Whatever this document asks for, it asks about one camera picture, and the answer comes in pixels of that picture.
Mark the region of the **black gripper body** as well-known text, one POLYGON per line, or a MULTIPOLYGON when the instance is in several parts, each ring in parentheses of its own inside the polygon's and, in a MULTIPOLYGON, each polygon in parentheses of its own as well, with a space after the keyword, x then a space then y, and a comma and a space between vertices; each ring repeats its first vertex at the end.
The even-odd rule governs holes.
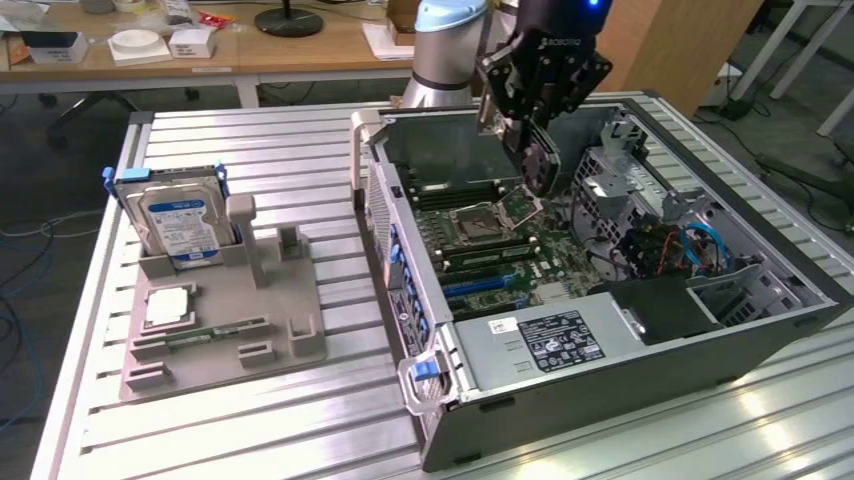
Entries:
POLYGON ((513 56, 569 52, 589 57, 609 13, 611 0, 521 0, 513 28, 513 56))

